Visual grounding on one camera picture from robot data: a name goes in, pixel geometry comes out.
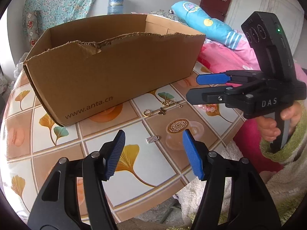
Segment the pink fleece blanket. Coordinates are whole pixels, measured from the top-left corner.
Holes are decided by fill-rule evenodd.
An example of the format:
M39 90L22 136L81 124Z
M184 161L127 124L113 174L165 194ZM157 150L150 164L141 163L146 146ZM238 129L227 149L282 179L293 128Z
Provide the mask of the pink fleece blanket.
M238 47L233 50L212 40L205 40L198 61L212 73L228 70L260 70L254 50L243 36Z

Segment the blue cartoon pillow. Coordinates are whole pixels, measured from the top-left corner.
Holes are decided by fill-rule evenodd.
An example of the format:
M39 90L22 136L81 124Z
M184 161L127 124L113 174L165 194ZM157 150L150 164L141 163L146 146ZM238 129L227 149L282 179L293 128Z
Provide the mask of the blue cartoon pillow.
M216 18L211 18L201 7L180 1L172 5L174 14L184 20L188 26L203 33L210 40L214 40L232 50L243 48L245 37L233 30L228 24Z

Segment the small gold butterfly charm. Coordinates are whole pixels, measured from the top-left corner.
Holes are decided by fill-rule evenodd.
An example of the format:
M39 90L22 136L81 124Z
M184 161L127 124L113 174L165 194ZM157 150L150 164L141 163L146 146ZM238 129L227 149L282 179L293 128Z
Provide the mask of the small gold butterfly charm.
M164 107L161 107L159 112L158 112L159 115L165 115L166 114L166 110Z

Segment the patterned tablecloth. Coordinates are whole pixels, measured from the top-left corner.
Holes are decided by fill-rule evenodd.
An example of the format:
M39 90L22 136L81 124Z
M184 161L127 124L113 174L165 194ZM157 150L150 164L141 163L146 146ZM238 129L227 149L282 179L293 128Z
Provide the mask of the patterned tablecloth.
M171 198L194 178L186 133L222 152L243 125L243 114L224 104L191 105L186 93L208 70L115 105L70 126L48 115L21 73L1 125L2 190L23 220L39 205L58 207L68 196L89 222L102 202L115 222Z

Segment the brown cardboard box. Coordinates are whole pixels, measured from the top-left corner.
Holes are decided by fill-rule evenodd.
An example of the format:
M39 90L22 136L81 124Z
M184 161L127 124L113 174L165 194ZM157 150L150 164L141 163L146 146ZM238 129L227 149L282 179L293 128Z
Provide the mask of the brown cardboard box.
M190 76L204 41L155 15L89 17L47 29L23 69L48 115L70 126Z

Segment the blue water bottle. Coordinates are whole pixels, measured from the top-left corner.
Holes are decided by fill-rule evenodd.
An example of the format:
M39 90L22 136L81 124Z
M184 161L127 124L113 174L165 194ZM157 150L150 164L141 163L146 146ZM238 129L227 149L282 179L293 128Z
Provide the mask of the blue water bottle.
M123 14L124 0L108 0L108 15Z

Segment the patterned small cushion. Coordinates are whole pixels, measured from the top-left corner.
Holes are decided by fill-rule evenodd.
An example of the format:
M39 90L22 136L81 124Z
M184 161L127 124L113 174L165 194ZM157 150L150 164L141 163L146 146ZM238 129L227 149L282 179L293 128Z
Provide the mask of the patterned small cushion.
M29 45L33 47L40 37L36 10L26 14L26 32Z

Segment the floral blue hanging cloth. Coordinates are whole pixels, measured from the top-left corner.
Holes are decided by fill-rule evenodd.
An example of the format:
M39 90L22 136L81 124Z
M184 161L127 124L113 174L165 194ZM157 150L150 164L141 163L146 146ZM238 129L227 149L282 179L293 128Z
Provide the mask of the floral blue hanging cloth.
M86 18L95 0L26 0L23 7L23 29L26 16L36 12L40 33L56 25Z

